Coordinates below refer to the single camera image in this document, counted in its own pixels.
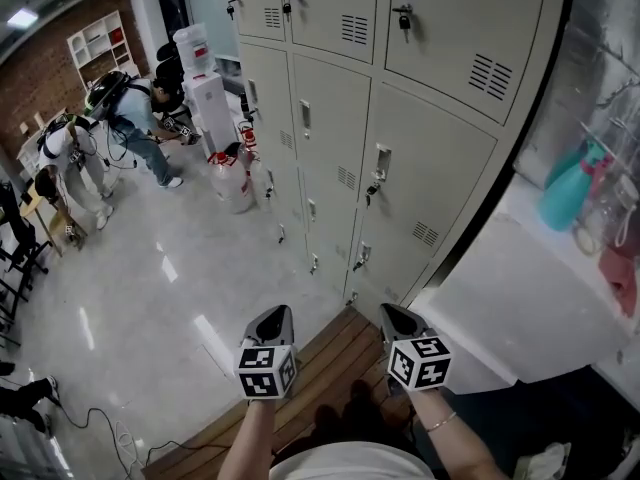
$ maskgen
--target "locker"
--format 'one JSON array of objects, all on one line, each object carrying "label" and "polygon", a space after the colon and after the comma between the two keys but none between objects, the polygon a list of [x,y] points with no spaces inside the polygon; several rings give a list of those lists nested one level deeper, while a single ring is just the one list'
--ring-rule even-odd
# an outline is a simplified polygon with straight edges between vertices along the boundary
[{"label": "locker", "polygon": [[238,34],[284,41],[282,0],[240,0],[232,5]]},{"label": "locker", "polygon": [[357,199],[371,79],[301,55],[293,58],[298,159]]},{"label": "locker", "polygon": [[[403,6],[410,12],[397,12]],[[541,6],[542,0],[392,0],[386,67],[504,124]],[[411,25],[406,38],[401,14]]]},{"label": "locker", "polygon": [[344,259],[329,249],[327,244],[313,233],[307,233],[307,245],[310,271],[342,297],[348,267]]},{"label": "locker", "polygon": [[280,227],[283,244],[288,245],[303,261],[307,259],[304,216],[298,168],[294,165],[278,163],[265,166],[271,174],[273,193],[271,203]]},{"label": "locker", "polygon": [[346,269],[356,215],[350,194],[309,172],[303,179],[307,230],[340,256]]},{"label": "locker", "polygon": [[295,161],[287,54],[262,46],[239,46],[247,98],[258,109],[254,127],[260,154],[271,164]]},{"label": "locker", "polygon": [[359,247],[370,254],[358,272],[397,302],[440,247],[495,140],[415,96],[386,84],[378,91],[361,190],[375,181],[370,172],[384,181],[364,214]]},{"label": "locker", "polygon": [[293,42],[373,61],[376,0],[290,0]]},{"label": "locker", "polygon": [[345,303],[350,303],[362,315],[371,321],[376,327],[382,325],[380,318],[380,305],[393,300],[359,276],[349,275],[344,291]]}]

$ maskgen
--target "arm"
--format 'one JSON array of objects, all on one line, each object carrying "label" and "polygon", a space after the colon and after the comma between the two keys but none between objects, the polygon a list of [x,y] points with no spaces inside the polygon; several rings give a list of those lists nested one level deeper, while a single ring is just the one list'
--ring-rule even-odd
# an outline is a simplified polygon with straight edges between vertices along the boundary
[{"label": "arm", "polygon": [[155,128],[151,128],[151,133],[164,140],[175,139],[180,136],[179,133],[176,134],[176,132],[165,129],[159,119],[156,119],[156,126]]},{"label": "arm", "polygon": [[275,400],[254,401],[227,454],[218,480],[267,480],[275,423]]},{"label": "arm", "polygon": [[60,214],[62,215],[62,218],[64,219],[64,221],[67,223],[68,226],[73,225],[73,219],[71,218],[71,214],[69,213],[69,208],[64,203],[64,198],[60,194],[59,190],[56,191],[56,195],[58,196],[58,199],[56,200],[55,203],[53,203],[52,206],[60,212]]},{"label": "arm", "polygon": [[[411,392],[409,397],[426,430],[453,412],[436,390]],[[429,437],[451,480],[507,479],[486,445],[459,417],[429,432]]]},{"label": "arm", "polygon": [[78,134],[76,133],[76,126],[73,123],[67,123],[67,126],[65,126],[65,128],[67,129],[67,131],[69,132],[69,135],[71,135],[71,140],[73,142],[74,146],[78,145]]}]

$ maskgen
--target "backpack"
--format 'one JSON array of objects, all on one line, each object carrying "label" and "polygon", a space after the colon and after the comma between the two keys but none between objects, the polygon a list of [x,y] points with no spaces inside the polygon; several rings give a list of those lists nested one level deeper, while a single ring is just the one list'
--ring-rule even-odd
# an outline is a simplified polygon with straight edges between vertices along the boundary
[{"label": "backpack", "polygon": [[84,114],[96,121],[109,120],[115,105],[120,101],[127,89],[142,91],[151,97],[151,91],[132,83],[138,77],[132,78],[119,71],[111,71],[102,76],[91,88],[84,100]]}]

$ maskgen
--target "jeans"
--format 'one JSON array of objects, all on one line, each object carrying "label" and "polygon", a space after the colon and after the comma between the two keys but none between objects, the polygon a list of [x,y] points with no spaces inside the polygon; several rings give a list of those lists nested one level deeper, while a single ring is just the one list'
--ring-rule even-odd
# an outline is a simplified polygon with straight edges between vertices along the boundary
[{"label": "jeans", "polygon": [[51,395],[51,384],[46,379],[38,380],[22,386],[17,391],[0,388],[2,399],[2,412],[14,418],[30,421],[37,431],[45,433],[44,419],[40,413],[33,409],[43,398]]},{"label": "jeans", "polygon": [[158,185],[165,187],[171,182],[173,176],[169,174],[169,164],[156,141],[126,119],[116,118],[110,127],[111,136],[117,144],[144,159],[155,174]]}]

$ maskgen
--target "sneaker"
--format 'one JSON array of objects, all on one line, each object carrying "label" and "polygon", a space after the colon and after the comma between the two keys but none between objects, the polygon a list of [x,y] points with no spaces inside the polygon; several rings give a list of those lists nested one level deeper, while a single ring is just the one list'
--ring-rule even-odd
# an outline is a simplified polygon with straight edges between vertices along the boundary
[{"label": "sneaker", "polygon": [[109,219],[109,217],[111,217],[112,213],[113,206],[107,206],[106,213],[100,212],[98,214],[98,222],[96,223],[98,229],[103,229],[107,225],[107,220]]},{"label": "sneaker", "polygon": [[42,421],[44,421],[44,435],[47,439],[51,439],[53,437],[53,425],[51,424],[51,418],[48,414],[42,416]]},{"label": "sneaker", "polygon": [[49,384],[51,384],[51,394],[47,398],[51,400],[52,403],[60,407],[61,404],[60,393],[58,393],[58,381],[51,375],[49,375],[46,380],[48,380]]},{"label": "sneaker", "polygon": [[182,182],[182,178],[174,176],[173,178],[171,178],[171,181],[168,184],[164,185],[164,188],[176,188],[182,185]]}]

